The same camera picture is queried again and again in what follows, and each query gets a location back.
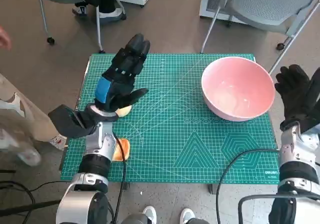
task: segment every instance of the bowl rim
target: bowl rim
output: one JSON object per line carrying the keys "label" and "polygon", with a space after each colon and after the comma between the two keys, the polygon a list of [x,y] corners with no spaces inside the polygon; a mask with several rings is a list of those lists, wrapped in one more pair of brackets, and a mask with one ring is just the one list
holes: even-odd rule
{"label": "bowl rim", "polygon": [[[214,104],[211,102],[211,100],[209,100],[209,99],[207,98],[207,94],[206,94],[206,92],[205,92],[205,90],[204,90],[204,87],[203,87],[203,86],[204,86],[204,74],[205,74],[206,70],[208,70],[208,68],[209,68],[210,66],[216,65],[217,61],[222,60],[222,59],[229,59],[229,58],[244,59],[244,60],[246,60],[246,61],[249,61],[250,63],[254,64],[255,66],[258,66],[265,74],[267,74],[269,80],[270,80],[271,83],[273,84],[273,89],[272,89],[272,90],[273,90],[273,94],[272,94],[272,101],[270,102],[270,104],[269,104],[269,106],[268,106],[268,108],[267,108],[266,111],[260,112],[260,113],[258,113],[257,115],[253,115],[253,116],[247,116],[247,117],[245,117],[245,116],[237,116],[237,115],[233,115],[233,114],[230,114],[230,113],[228,113],[228,112],[222,111],[220,108],[218,108],[216,105],[214,105]],[[253,118],[259,117],[259,116],[261,116],[262,114],[268,112],[269,109],[271,108],[271,106],[273,105],[274,100],[275,100],[275,96],[276,96],[276,94],[275,94],[275,93],[276,93],[276,89],[275,89],[274,86],[275,86],[275,85],[274,85],[274,81],[272,80],[270,74],[269,74],[261,65],[259,65],[257,62],[254,62],[254,61],[252,61],[252,60],[250,60],[250,59],[243,58],[243,57],[237,57],[237,56],[228,56],[228,57],[223,57],[223,58],[218,58],[218,59],[216,59],[215,61],[211,62],[211,63],[204,69],[204,71],[202,72],[202,76],[201,76],[201,88],[202,88],[202,93],[204,94],[204,96],[206,97],[206,99],[208,100],[208,102],[209,102],[214,108],[216,108],[217,110],[219,110],[220,112],[223,112],[223,113],[227,114],[227,115],[230,116],[230,117],[239,118],[239,119],[253,119]]]}

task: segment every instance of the table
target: table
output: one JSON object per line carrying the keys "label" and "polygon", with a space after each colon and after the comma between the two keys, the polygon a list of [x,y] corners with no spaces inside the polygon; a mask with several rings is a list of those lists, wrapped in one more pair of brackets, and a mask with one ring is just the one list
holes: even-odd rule
{"label": "table", "polygon": [[[78,107],[94,99],[95,86],[114,54],[90,57]],[[149,93],[118,120],[114,131],[130,141],[127,182],[217,183],[228,163],[240,152],[276,147],[268,114],[246,122],[230,122],[213,114],[203,101],[201,76],[212,61],[252,54],[149,54],[135,88]],[[71,180],[85,149],[84,138],[68,143],[61,179]],[[122,163],[113,162],[110,181],[122,180]],[[277,184],[274,153],[240,158],[225,183]]]}

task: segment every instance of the person's hand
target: person's hand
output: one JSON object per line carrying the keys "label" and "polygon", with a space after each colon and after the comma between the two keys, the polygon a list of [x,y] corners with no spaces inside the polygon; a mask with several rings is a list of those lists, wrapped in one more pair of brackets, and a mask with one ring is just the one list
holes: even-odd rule
{"label": "person's hand", "polygon": [[296,122],[303,125],[303,129],[320,123],[316,102],[320,93],[320,68],[315,71],[311,80],[296,64],[290,65],[289,68],[281,67],[280,71],[281,73],[275,76],[278,83],[274,86],[281,95],[285,108],[281,130],[291,127]]}
{"label": "person's hand", "polygon": [[11,39],[7,32],[0,26],[0,48],[11,49]]}

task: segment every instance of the chair wheel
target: chair wheel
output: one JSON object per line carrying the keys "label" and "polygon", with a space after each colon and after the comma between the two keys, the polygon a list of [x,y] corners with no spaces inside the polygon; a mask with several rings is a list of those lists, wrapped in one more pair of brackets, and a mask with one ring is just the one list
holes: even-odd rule
{"label": "chair wheel", "polygon": [[55,41],[54,41],[54,39],[52,37],[49,37],[46,40],[50,45],[54,45],[55,44]]}
{"label": "chair wheel", "polygon": [[227,28],[230,28],[231,25],[232,25],[232,22],[231,22],[231,21],[228,21],[228,22],[226,23],[226,27],[227,27]]}
{"label": "chair wheel", "polygon": [[277,46],[276,46],[276,49],[277,50],[283,50],[285,47],[285,44],[284,43],[278,43]]}

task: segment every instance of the gray floor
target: gray floor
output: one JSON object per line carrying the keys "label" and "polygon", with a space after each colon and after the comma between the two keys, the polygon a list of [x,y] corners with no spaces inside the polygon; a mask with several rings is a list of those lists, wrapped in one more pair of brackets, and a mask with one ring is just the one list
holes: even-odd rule
{"label": "gray floor", "polygon": [[[80,90],[88,57],[97,51],[96,28],[90,21],[78,20],[71,13],[71,5],[45,1],[49,29],[56,45],[46,44],[38,0],[0,0],[0,25],[13,40],[10,52],[0,50],[0,73],[6,76],[21,92],[48,112],[64,103],[74,106]],[[141,9],[138,5],[125,4],[127,20],[102,28],[103,46],[106,52],[116,52],[137,32],[151,41],[151,52],[199,52],[209,19],[198,16],[200,0],[149,0]],[[308,74],[319,66],[320,58],[320,10],[300,34],[296,43],[282,60],[283,65],[301,64]],[[218,21],[208,40],[205,52],[253,53],[259,64],[267,70],[279,54],[275,45],[285,37],[255,28],[233,24],[226,28]],[[283,118],[280,97],[277,96],[270,111],[277,140],[279,124]],[[14,176],[1,175],[1,180],[12,178],[33,188],[59,179],[58,167],[62,153],[49,144],[36,144],[43,163],[29,168],[15,157],[2,155],[0,167],[16,168]],[[40,201],[61,198],[67,184],[48,185],[35,192]],[[119,184],[112,184],[108,193],[115,206]],[[224,185],[221,189],[220,211],[223,224],[237,222],[238,200],[249,194],[275,192],[275,186]],[[2,207],[29,203],[28,197],[16,191],[0,191]],[[198,217],[211,224],[216,223],[215,197],[207,193],[205,185],[133,184],[123,194],[119,221],[128,214],[142,211],[144,206],[155,206],[158,223],[176,224],[184,207],[192,208]],[[57,207],[34,211],[29,224],[55,223]],[[246,223],[268,223],[270,202],[248,202],[244,206]],[[1,223],[20,224],[23,218],[11,216]]]}

